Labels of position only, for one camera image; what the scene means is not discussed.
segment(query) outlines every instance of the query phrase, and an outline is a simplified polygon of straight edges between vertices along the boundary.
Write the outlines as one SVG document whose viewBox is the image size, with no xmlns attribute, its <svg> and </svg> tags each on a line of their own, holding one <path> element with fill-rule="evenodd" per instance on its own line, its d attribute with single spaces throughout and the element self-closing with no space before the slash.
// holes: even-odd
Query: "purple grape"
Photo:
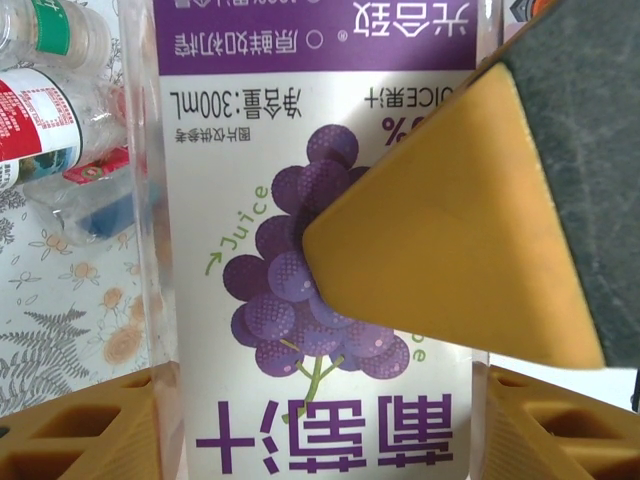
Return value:
<svg viewBox="0 0 640 480">
<path fill-rule="evenodd" d="M 304 231 L 309 225 L 316 219 L 317 215 L 306 208 L 298 210 L 294 216 L 291 217 L 291 221 L 287 227 L 287 238 L 291 239 L 294 245 L 294 250 L 302 252 L 302 236 Z"/>
<path fill-rule="evenodd" d="M 302 206 L 298 196 L 298 177 L 302 167 L 293 166 L 281 170 L 271 183 L 273 201 L 283 211 L 293 215 Z"/>
<path fill-rule="evenodd" d="M 270 377 L 288 377 L 298 371 L 304 355 L 280 342 L 262 342 L 256 348 L 258 368 Z"/>
<path fill-rule="evenodd" d="M 254 255 L 239 255 L 225 265 L 222 282 L 227 291 L 240 301 L 248 302 L 269 291 L 269 264 Z"/>
<path fill-rule="evenodd" d="M 349 174 L 339 163 L 318 160 L 304 167 L 298 178 L 298 195 L 307 208 L 320 213 L 350 186 Z"/>
<path fill-rule="evenodd" d="M 256 231 L 256 248 L 267 262 L 284 252 L 295 250 L 294 236 L 291 232 L 292 217 L 278 215 L 271 217 L 258 227 Z"/>
<path fill-rule="evenodd" d="M 284 338 L 296 321 L 293 307 L 272 293 L 254 297 L 244 312 L 249 331 L 261 340 Z"/>
<path fill-rule="evenodd" d="M 338 358 L 340 358 L 341 356 L 343 358 L 343 361 L 340 365 L 338 365 L 338 368 L 340 370 L 344 370 L 345 372 L 357 372 L 358 370 L 360 370 L 360 359 L 355 355 L 347 352 L 344 348 L 344 345 L 340 345 L 333 352 L 331 352 L 329 358 L 331 358 L 331 361 L 335 364 L 338 361 Z"/>
<path fill-rule="evenodd" d="M 378 380 L 396 378 L 409 366 L 409 347 L 400 337 L 393 337 L 391 346 L 380 355 L 360 359 L 365 375 Z"/>
<path fill-rule="evenodd" d="M 260 339 L 247 327 L 247 322 L 244 319 L 246 307 L 246 304 L 241 305 L 231 317 L 231 333 L 240 345 L 255 348 L 260 343 Z"/>
<path fill-rule="evenodd" d="M 393 343 L 393 330 L 356 321 L 345 329 L 344 348 L 356 357 L 380 355 Z"/>
<path fill-rule="evenodd" d="M 289 302 L 302 302 L 316 292 L 311 271 L 299 252 L 278 255 L 269 266 L 268 279 L 271 291 Z"/>
<path fill-rule="evenodd" d="M 351 185 L 360 180 L 368 171 L 369 167 L 356 167 L 349 170 L 349 180 L 351 181 Z"/>
<path fill-rule="evenodd" d="M 309 162 L 333 160 L 351 168 L 358 158 L 358 139 L 351 130 L 342 125 L 325 125 L 313 132 L 307 143 Z"/>
<path fill-rule="evenodd" d="M 287 340 L 304 355 L 322 357 L 333 352 L 342 342 L 344 332 L 318 323 L 307 302 L 295 305 L 296 326 Z"/>
<path fill-rule="evenodd" d="M 309 306 L 315 319 L 326 327 L 344 328 L 355 322 L 353 318 L 345 317 L 335 312 L 329 305 L 324 303 L 320 295 L 311 297 Z"/>
</svg>

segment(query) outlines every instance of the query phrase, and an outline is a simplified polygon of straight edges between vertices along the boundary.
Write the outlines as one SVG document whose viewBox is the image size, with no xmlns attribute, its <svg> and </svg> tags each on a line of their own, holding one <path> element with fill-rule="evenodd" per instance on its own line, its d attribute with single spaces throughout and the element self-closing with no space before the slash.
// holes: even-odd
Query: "white wall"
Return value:
<svg viewBox="0 0 640 480">
<path fill-rule="evenodd" d="M 501 355 L 491 355 L 491 364 L 631 410 L 631 395 L 636 382 L 635 370 L 616 368 L 587 372 L 562 370 L 514 360 Z"/>
</svg>

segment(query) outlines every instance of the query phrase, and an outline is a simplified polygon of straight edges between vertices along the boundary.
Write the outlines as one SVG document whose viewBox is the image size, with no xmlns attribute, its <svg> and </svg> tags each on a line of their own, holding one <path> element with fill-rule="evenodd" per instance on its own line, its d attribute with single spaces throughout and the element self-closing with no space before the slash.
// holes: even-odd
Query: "black foam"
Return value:
<svg viewBox="0 0 640 480">
<path fill-rule="evenodd" d="M 560 0 L 501 57 L 607 364 L 640 366 L 640 2 Z"/>
</svg>

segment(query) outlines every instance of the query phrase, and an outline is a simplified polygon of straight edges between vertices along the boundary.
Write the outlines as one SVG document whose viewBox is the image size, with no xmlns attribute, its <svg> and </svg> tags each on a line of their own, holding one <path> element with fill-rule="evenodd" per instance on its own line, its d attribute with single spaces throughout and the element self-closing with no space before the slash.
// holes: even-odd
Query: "plastic bottle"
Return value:
<svg viewBox="0 0 640 480">
<path fill-rule="evenodd" d="M 0 2 L 0 69 L 27 61 L 93 75 L 110 53 L 109 26 L 89 8 L 67 0 Z"/>
<path fill-rule="evenodd" d="M 133 174 L 126 149 L 24 186 L 47 231 L 70 245 L 113 238 L 135 223 Z"/>
<path fill-rule="evenodd" d="M 0 191 L 86 165 L 126 140 L 122 87 L 61 69 L 0 73 Z"/>
</svg>

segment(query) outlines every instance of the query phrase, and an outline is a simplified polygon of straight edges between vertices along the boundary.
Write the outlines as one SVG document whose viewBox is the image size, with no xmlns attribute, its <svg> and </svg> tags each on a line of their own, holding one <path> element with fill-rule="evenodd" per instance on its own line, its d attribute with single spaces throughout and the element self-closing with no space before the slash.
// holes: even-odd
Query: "floral pattern fabric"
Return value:
<svg viewBox="0 0 640 480">
<path fill-rule="evenodd" d="M 121 83 L 117 1 L 75 3 L 109 23 L 103 76 Z M 70 246 L 43 228 L 19 188 L 0 192 L 0 416 L 147 367 L 140 282 L 133 227 Z"/>
</svg>

